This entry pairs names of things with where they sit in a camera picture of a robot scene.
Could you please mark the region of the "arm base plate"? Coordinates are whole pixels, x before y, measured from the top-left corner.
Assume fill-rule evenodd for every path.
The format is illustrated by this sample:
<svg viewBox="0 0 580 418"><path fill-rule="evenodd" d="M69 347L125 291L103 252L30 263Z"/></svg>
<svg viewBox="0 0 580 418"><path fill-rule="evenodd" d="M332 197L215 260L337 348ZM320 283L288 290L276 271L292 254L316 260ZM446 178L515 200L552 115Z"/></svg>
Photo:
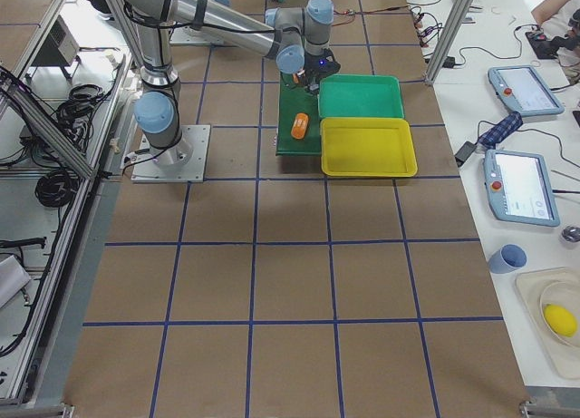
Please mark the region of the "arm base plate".
<svg viewBox="0 0 580 418"><path fill-rule="evenodd" d="M151 149L149 141L142 134L140 147L148 151L132 160L136 165L132 167L131 180L134 183L202 182L210 129L208 124L182 125L180 142L160 156L160 150Z"/></svg>

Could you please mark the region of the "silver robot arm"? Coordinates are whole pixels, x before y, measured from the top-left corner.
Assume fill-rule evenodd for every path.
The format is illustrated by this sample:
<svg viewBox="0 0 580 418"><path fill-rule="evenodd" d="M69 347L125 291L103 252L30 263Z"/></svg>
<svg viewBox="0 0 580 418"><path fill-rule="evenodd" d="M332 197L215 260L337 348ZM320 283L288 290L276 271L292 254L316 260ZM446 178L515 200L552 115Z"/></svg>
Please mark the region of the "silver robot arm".
<svg viewBox="0 0 580 418"><path fill-rule="evenodd" d="M318 93L322 80L340 70L330 48L331 0L269 9L262 21L232 9L229 0L87 1L117 21L151 89L169 93L177 87L172 45L234 45L275 62L279 71L276 153L321 154Z"/></svg>

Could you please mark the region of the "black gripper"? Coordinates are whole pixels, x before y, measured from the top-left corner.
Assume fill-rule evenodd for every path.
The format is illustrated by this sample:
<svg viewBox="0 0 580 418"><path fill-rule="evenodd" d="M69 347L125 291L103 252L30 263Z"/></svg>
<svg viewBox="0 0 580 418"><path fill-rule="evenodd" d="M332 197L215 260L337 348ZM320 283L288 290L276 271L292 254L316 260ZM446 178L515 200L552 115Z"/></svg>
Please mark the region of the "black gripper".
<svg viewBox="0 0 580 418"><path fill-rule="evenodd" d="M330 48L324 48L320 54L305 53L304 71L296 74L296 84L305 88L310 94L320 92L320 81L338 73L341 65L336 61Z"/></svg>

